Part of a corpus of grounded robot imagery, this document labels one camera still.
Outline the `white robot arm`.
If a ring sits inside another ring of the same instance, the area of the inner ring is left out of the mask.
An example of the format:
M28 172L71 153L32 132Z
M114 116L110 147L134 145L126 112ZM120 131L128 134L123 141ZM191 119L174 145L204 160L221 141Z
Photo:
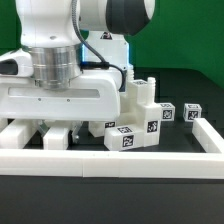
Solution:
M0 56L0 118L114 121L125 78L104 58L83 62L82 30L135 35L155 0L15 0L21 48Z

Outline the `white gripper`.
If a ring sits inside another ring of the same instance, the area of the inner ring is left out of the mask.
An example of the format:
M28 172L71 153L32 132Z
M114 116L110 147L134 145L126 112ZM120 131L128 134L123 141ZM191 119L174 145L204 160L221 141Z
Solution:
M37 121L41 135L49 131L43 120L74 121L72 142L79 142L82 121L114 121L120 114L121 79L114 70L86 70L68 88L45 89L32 77L31 57L22 50L0 56L0 118Z

